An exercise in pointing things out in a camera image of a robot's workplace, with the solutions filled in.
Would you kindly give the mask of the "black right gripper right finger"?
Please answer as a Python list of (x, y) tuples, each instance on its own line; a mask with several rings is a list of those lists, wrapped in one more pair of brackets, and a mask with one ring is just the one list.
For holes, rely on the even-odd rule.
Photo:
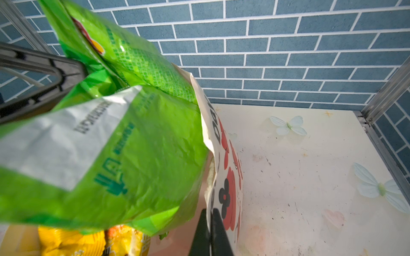
[(223, 226), (223, 219), (218, 209), (211, 214), (210, 247), (212, 256), (234, 256), (228, 236)]

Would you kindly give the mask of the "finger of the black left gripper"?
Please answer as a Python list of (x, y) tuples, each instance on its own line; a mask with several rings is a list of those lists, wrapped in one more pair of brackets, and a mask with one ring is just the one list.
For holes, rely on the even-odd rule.
[(50, 111), (87, 74), (79, 61), (1, 43), (1, 124)]

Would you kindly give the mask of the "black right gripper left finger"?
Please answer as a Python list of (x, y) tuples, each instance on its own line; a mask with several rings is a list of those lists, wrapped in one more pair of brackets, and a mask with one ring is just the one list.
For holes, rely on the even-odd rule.
[(210, 235), (206, 213), (206, 209), (201, 211), (188, 256), (210, 256)]

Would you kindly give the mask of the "red white paper bag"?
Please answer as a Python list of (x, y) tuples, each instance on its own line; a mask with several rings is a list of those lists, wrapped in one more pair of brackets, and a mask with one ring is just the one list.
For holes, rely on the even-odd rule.
[(213, 158), (213, 163), (209, 165), (208, 185), (205, 192), (209, 235), (211, 232), (212, 210), (216, 208), (221, 214), (224, 229), (235, 254), (243, 220), (241, 161), (229, 134), (223, 127), (216, 107), (206, 97), (203, 89), (191, 73), (181, 68), (177, 68), (177, 70), (194, 88), (201, 112), (204, 143), (211, 151)]

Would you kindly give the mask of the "yellow corn chips packet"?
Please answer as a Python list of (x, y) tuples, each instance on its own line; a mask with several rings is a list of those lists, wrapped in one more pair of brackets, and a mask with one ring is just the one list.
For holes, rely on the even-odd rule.
[(39, 227), (43, 256), (147, 256), (151, 238), (126, 225), (83, 235), (79, 231)]

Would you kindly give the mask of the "green Lays chips packet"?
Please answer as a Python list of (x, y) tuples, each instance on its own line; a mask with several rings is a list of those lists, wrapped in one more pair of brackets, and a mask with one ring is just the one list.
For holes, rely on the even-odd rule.
[(193, 218), (209, 150), (194, 88), (151, 42), (40, 1), (87, 76), (1, 105), (1, 222), (149, 236)]

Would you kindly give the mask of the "aluminium corner frame post left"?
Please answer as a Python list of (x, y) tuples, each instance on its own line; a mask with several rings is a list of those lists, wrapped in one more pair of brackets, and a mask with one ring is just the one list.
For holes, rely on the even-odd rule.
[(45, 53), (53, 54), (53, 51), (46, 44), (44, 39), (30, 25), (23, 14), (18, 10), (12, 1), (1, 0), (1, 12), (5, 15), (8, 21), (15, 29), (25, 38), (25, 40), (33, 47), (33, 49)]

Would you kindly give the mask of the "aluminium corner frame post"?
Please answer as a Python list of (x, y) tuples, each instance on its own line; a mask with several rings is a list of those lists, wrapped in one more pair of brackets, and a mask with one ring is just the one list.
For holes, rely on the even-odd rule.
[(410, 200), (410, 62), (357, 114), (383, 162)]
[(53, 51), (46, 44), (44, 39), (30, 25), (23, 14), (18, 10), (12, 1), (1, 0), (1, 12), (5, 15), (8, 21), (15, 29), (25, 38), (25, 40), (33, 47), (33, 49), (45, 53), (53, 54)]

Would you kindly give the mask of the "aluminium corner frame post right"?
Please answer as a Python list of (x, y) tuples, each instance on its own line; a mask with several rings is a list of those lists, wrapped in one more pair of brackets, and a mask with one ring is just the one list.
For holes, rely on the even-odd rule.
[(410, 62), (357, 114), (383, 162), (410, 200)]

